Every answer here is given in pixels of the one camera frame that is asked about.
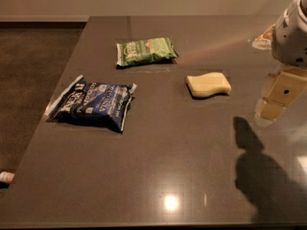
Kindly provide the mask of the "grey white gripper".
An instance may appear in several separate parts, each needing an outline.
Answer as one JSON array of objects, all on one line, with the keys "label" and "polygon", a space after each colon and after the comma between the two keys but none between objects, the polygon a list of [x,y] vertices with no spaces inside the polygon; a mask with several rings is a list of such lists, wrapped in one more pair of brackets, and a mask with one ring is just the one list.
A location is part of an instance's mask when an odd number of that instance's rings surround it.
[{"label": "grey white gripper", "polygon": [[272,49],[273,57],[284,63],[266,76],[255,106],[255,123],[267,127],[307,90],[307,0],[293,0],[251,46]]}]

